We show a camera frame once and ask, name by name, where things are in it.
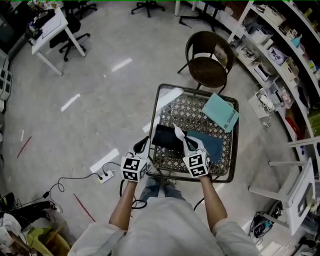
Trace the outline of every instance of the overturned white table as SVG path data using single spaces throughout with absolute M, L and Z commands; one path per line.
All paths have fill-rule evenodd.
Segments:
M 35 43 L 32 45 L 31 53 L 32 55 L 37 55 L 41 60 L 43 60 L 44 63 L 46 63 L 50 68 L 53 69 L 59 76 L 62 76 L 63 73 L 57 69 L 55 65 L 53 65 L 41 52 L 40 49 L 43 47 L 47 42 L 49 42 L 52 38 L 54 38 L 57 34 L 59 34 L 62 30 L 64 30 L 71 41 L 74 43 L 75 47 L 78 49 L 82 57 L 85 57 L 86 54 L 80 47 L 78 41 L 75 39 L 74 35 L 68 28 L 68 21 L 65 18 L 64 14 L 62 13 L 60 8 L 57 8 L 55 10 L 55 15 L 48 20 L 43 26 L 42 31 L 50 31 L 51 29 L 48 28 L 54 28 L 52 29 L 44 38 L 43 35 L 40 35 L 37 40 L 35 40 Z

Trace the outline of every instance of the paper on desk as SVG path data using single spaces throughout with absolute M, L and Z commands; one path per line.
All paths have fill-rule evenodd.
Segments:
M 49 35 L 52 31 L 54 31 L 57 27 L 61 25 L 61 20 L 59 22 L 47 22 L 42 27 L 42 39 L 44 39 L 47 35 Z

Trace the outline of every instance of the chair seat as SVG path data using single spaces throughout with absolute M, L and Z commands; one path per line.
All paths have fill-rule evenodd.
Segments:
M 225 68 L 216 60 L 209 57 L 197 57 L 189 62 L 191 76 L 206 87 L 218 88 L 227 82 Z

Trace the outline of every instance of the person's right arm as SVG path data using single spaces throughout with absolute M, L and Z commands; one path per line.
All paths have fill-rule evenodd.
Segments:
M 200 177 L 206 216 L 210 231 L 225 255 L 258 256 L 253 240 L 234 221 L 227 220 L 227 211 L 208 176 Z
M 214 186 L 212 186 L 210 178 L 208 176 L 201 176 L 199 179 L 204 195 L 206 218 L 208 220 L 209 229 L 212 232 L 215 224 L 218 221 L 226 219 L 228 215 Z

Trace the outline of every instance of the teal book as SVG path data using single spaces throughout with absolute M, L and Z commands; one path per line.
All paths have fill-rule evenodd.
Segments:
M 202 109 L 202 113 L 227 133 L 232 131 L 239 118 L 239 113 L 216 93 L 212 94 L 206 102 Z

